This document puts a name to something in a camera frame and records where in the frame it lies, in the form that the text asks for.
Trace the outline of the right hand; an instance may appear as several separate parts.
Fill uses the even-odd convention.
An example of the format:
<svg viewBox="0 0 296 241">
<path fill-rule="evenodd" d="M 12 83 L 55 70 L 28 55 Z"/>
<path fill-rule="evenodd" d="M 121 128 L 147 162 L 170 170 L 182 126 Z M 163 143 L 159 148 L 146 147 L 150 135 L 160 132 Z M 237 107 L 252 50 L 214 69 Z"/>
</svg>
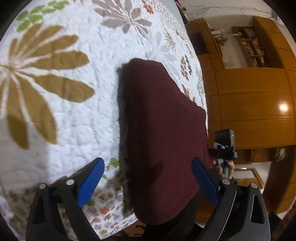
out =
<svg viewBox="0 0 296 241">
<path fill-rule="evenodd" d="M 226 166 L 228 168 L 228 175 L 225 175 L 225 173 L 224 173 L 225 165 L 222 164 L 222 166 L 219 166 L 218 163 L 217 163 L 217 159 L 213 159 L 211 169 L 214 172 L 216 172 L 221 179 L 227 178 L 227 179 L 231 180 L 231 179 L 233 179 L 233 173 L 234 173 L 234 169 L 235 169 L 234 162 L 233 161 L 227 161 Z"/>
</svg>

